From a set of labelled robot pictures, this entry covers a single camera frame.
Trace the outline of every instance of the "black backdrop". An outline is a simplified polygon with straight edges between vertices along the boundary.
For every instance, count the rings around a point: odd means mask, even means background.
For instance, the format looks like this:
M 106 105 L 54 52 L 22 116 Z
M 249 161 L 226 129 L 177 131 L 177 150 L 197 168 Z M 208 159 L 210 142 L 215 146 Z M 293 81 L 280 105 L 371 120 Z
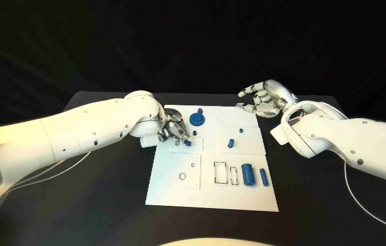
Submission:
M 386 120 L 386 0 L 1 0 L 1 123 L 79 90 L 236 94 L 266 79 Z

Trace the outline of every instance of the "robotic hand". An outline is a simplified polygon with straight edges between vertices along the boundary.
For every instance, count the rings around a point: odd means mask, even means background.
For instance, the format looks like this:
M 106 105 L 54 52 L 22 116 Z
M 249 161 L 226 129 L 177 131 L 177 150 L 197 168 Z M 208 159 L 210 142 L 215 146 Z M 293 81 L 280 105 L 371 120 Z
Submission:
M 253 92 L 254 105 L 237 103 L 236 107 L 264 118 L 283 112 L 280 124 L 270 130 L 280 145 L 287 142 L 306 158 L 329 150 L 352 168 L 386 179 L 386 123 L 347 119 L 323 102 L 299 101 L 275 80 L 244 88 L 239 97 Z
M 37 169 L 120 141 L 126 134 L 139 137 L 142 147 L 168 138 L 190 139 L 181 114 L 162 109 L 146 91 L 0 127 L 0 196 Z

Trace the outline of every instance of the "black fabric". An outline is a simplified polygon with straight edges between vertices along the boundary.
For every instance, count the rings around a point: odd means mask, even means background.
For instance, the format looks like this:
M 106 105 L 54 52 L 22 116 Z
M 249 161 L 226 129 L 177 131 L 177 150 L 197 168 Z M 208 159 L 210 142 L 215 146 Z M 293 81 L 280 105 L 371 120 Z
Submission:
M 80 92 L 66 109 L 123 96 Z M 218 94 L 154 96 L 161 104 L 231 106 L 250 101 L 250 97 Z M 339 108 L 332 97 L 300 98 Z M 279 146 L 269 134 L 279 117 L 257 122 L 277 213 L 146 206 L 155 148 L 141 148 L 138 139 L 128 136 L 92 152 L 67 173 L 10 193 L 0 207 L 1 245 L 158 245 L 197 237 L 273 245 L 383 245 L 384 225 L 348 195 L 338 156 L 322 152 L 303 158 L 287 144 Z M 77 159 L 69 159 L 58 170 Z M 386 181 L 349 167 L 347 172 L 357 199 L 386 219 Z
M 1 123 L 79 90 L 234 94 L 266 79 L 386 120 L 384 1 L 1 0 Z

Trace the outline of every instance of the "white platform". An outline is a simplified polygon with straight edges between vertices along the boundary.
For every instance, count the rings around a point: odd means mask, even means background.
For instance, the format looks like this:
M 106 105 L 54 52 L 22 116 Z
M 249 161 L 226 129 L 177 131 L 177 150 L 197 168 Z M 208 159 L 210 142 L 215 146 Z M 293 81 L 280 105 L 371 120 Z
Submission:
M 277 211 L 256 116 L 236 107 L 164 107 L 177 109 L 182 115 L 191 146 L 182 143 L 175 146 L 174 140 L 156 146 L 145 204 Z M 194 127 L 188 117 L 198 108 L 203 109 L 204 124 Z M 234 139 L 233 148 L 227 148 L 230 138 Z M 227 184 L 214 183 L 214 162 L 226 162 Z M 244 163 L 253 168 L 254 186 L 243 185 Z M 236 167 L 237 185 L 230 183 L 230 167 Z M 264 169 L 267 187 L 260 180 L 260 168 Z

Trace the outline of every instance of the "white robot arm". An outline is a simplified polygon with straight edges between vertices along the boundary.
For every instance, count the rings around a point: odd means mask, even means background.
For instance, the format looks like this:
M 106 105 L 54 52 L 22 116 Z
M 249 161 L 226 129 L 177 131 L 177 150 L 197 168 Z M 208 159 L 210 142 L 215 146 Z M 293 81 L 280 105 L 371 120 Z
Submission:
M 135 91 L 0 127 L 0 196 L 37 169 L 118 142 L 128 133 L 142 147 L 168 138 L 188 139 L 181 115 L 165 111 L 149 92 Z
M 386 179 L 386 123 L 347 119 L 331 105 L 299 101 L 275 80 L 253 84 L 239 96 L 254 91 L 254 105 L 237 103 L 236 107 L 264 118 L 283 112 L 270 130 L 279 144 L 287 142 L 306 158 L 331 150 L 352 168 Z

